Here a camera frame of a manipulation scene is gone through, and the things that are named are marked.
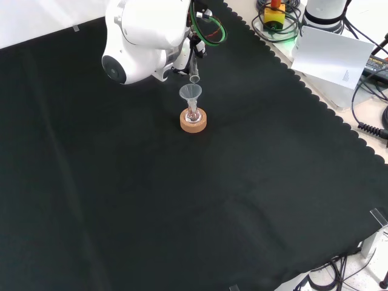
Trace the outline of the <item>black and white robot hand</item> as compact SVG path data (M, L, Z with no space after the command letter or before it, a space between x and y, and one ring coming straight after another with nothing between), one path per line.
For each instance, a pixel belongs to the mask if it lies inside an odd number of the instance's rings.
M157 69L152 76L159 81L166 81L170 72L189 76L189 81L196 84L200 80L197 59L206 56L206 45L204 41L193 33L189 33L185 40L176 48L166 51L166 64L163 68Z

